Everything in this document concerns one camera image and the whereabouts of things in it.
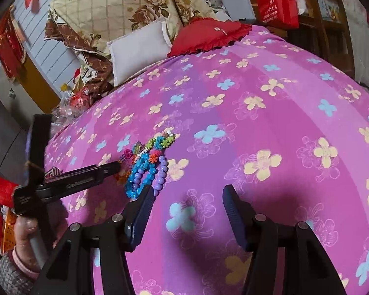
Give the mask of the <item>left forearm grey sleeve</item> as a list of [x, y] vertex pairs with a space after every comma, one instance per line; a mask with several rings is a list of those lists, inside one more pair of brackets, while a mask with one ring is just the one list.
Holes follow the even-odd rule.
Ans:
[[26, 266], [15, 246], [0, 259], [0, 285], [8, 295], [27, 295], [31, 293], [38, 278], [39, 270]]

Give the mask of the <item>left hand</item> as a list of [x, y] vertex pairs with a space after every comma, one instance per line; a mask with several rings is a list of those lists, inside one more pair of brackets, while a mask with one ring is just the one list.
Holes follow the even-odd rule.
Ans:
[[[56, 246], [68, 227], [66, 221], [68, 212], [60, 200], [48, 205], [48, 217], [51, 228], [56, 235], [56, 240], [53, 243], [53, 246]], [[37, 219], [28, 219], [24, 216], [19, 216], [14, 226], [16, 246], [12, 251], [12, 257], [17, 267], [32, 279], [36, 279], [40, 272], [40, 266], [37, 263], [30, 243], [30, 235], [37, 230]]]

